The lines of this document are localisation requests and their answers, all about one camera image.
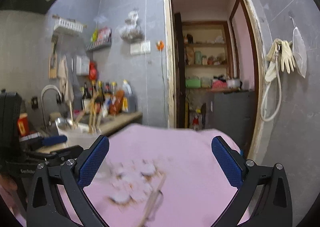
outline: box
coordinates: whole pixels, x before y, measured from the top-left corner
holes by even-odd
[[[77,55],[76,74],[89,75],[89,63],[89,57],[87,57],[86,55]]]
[[[199,78],[186,79],[186,88],[201,88],[201,81]]]

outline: power cord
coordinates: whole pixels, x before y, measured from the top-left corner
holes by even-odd
[[[165,106],[165,83],[164,83],[163,62],[162,62],[162,50],[164,49],[163,41],[156,42],[156,47],[161,53],[161,74],[162,74],[162,83],[163,83],[164,120],[167,121],[167,112],[166,112],[166,106]]]

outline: white plastic bottle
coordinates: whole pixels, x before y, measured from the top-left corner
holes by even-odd
[[[122,89],[125,94],[132,95],[132,90],[127,80],[123,80]]]
[[[124,91],[124,98],[122,101],[122,112],[131,113],[136,111],[136,99],[132,94],[131,87],[127,80],[123,80],[122,90]]]

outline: gray cabinet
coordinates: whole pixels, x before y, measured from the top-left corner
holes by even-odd
[[[251,143],[256,117],[254,91],[207,93],[205,129],[218,129],[242,150]]]

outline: pink wall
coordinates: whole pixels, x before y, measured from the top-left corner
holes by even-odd
[[[254,66],[251,41],[241,5],[232,19],[239,55],[240,79],[244,89],[254,89]]]

